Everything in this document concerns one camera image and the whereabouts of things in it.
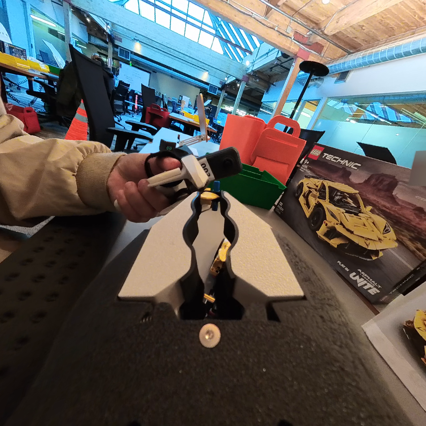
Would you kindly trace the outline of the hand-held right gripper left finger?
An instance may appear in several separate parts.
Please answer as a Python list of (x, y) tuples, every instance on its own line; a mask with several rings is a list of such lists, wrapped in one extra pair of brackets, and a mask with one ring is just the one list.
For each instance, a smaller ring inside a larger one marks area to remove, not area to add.
[(204, 284), (193, 243), (199, 234), (200, 193), (193, 193), (149, 230), (118, 293), (120, 300), (202, 306)]

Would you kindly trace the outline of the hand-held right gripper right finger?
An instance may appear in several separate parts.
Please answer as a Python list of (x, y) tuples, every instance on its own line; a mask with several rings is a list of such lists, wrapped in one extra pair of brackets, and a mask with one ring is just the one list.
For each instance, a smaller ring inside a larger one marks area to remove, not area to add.
[(232, 241), (227, 267), (234, 279), (233, 298), (242, 306), (303, 299), (304, 292), (269, 224), (231, 194), (223, 191), (222, 199), (225, 225), (231, 224), (224, 232)]

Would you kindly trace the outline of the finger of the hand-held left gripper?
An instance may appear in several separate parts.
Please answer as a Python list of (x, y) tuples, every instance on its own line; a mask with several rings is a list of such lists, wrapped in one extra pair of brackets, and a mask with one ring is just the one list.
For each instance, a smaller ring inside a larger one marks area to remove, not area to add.
[(214, 181), (213, 169), (206, 158), (198, 159), (194, 155), (188, 155), (181, 162), (182, 178), (189, 180), (196, 189), (201, 190)]

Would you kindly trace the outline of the small yellow piece blue pin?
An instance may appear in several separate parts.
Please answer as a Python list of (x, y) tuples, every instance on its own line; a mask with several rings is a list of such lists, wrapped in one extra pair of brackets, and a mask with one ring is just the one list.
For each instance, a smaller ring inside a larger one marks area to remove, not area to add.
[(212, 187), (207, 187), (200, 194), (201, 212), (207, 210), (217, 211), (221, 200), (220, 181), (215, 180)]

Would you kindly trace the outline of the yellow toy brick car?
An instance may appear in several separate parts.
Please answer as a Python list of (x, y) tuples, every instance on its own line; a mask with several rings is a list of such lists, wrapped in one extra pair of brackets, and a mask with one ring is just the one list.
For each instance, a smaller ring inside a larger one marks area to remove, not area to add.
[(225, 265), (227, 252), (231, 247), (231, 242), (227, 238), (222, 239), (219, 245), (213, 262), (211, 263), (209, 275), (207, 276), (207, 284), (210, 286), (207, 293), (203, 296), (203, 306), (205, 308), (206, 317), (217, 317), (217, 303), (216, 303), (216, 287), (217, 279), (222, 267)]

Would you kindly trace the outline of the grey desk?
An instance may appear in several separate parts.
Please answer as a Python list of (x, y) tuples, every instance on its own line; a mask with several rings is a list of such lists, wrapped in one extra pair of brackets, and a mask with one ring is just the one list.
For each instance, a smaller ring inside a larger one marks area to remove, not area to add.
[(222, 321), (214, 349), (195, 324), (159, 308), (118, 333), (119, 368), (100, 425), (425, 425), (425, 412), (371, 346), (373, 312), (273, 212), (272, 226), (307, 300)]

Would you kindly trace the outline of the person's left hand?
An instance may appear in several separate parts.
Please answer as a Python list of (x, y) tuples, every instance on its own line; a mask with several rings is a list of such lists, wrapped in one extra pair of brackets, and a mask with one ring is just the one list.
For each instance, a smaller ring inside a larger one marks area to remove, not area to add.
[(122, 214), (131, 222), (147, 222), (170, 205), (168, 198), (148, 187), (145, 161), (148, 154), (121, 156), (107, 180), (112, 202), (117, 201)]

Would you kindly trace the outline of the red plastic carry case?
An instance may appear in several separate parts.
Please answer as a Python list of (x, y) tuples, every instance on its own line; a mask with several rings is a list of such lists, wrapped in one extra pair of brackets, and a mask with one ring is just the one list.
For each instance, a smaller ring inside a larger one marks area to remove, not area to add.
[(220, 149), (235, 147), (241, 162), (267, 171), (286, 184), (306, 145), (300, 138), (297, 121), (282, 115), (264, 120), (229, 114), (221, 137)]

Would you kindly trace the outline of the green plastic bin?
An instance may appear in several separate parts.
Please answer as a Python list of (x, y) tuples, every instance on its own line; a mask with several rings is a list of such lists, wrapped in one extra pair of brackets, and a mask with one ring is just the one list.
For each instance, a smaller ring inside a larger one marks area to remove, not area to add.
[(267, 164), (265, 170), (242, 164), (239, 174), (231, 176), (224, 172), (214, 172), (214, 175), (220, 181), (220, 189), (242, 204), (269, 210), (286, 188), (290, 176), (287, 168), (286, 164), (274, 162), (272, 165)]

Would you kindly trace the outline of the whiteboard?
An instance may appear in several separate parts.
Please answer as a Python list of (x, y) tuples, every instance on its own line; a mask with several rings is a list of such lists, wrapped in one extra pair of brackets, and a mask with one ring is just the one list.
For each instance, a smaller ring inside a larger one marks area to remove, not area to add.
[(141, 93), (141, 86), (149, 86), (150, 73), (140, 70), (137, 67), (130, 66), (123, 62), (119, 62), (119, 81), (123, 81), (130, 85), (130, 90)]

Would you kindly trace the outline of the black perforated board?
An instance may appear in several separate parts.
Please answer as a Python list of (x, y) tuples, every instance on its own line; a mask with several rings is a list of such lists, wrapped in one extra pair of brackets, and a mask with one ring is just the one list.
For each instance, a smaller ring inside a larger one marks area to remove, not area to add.
[(1, 425), (31, 387), (124, 225), (119, 213), (56, 217), (1, 263)]

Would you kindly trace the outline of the black office chair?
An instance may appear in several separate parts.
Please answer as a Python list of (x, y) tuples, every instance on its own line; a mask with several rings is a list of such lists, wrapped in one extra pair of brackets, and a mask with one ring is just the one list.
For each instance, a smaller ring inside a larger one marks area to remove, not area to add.
[(107, 95), (103, 78), (103, 69), (94, 61), (69, 45), (73, 69), (87, 113), (89, 140), (111, 147), (116, 136), (114, 151), (130, 152), (136, 138), (152, 142), (147, 132), (121, 129), (115, 126), (114, 114)]

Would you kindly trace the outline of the skylight windows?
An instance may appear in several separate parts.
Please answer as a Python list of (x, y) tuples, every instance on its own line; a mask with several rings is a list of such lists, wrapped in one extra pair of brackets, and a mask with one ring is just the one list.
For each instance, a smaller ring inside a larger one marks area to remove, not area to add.
[(110, 1), (239, 63), (262, 41), (187, 0)]

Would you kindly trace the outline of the grey instruction booklet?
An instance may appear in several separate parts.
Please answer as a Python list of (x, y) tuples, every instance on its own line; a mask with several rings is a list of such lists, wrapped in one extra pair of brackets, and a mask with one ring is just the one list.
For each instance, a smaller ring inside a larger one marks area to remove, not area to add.
[(407, 390), (426, 409), (425, 284), (398, 295), (363, 330)]

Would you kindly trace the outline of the row of yellow bins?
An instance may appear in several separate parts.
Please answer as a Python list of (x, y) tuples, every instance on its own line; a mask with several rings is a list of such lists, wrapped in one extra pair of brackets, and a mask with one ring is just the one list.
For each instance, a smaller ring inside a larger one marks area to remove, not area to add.
[(46, 63), (38, 60), (22, 59), (6, 53), (0, 53), (0, 64), (1, 67), (8, 69), (9, 71), (15, 70), (23, 73), (32, 74), (52, 74), (59, 76), (59, 68), (50, 66)]

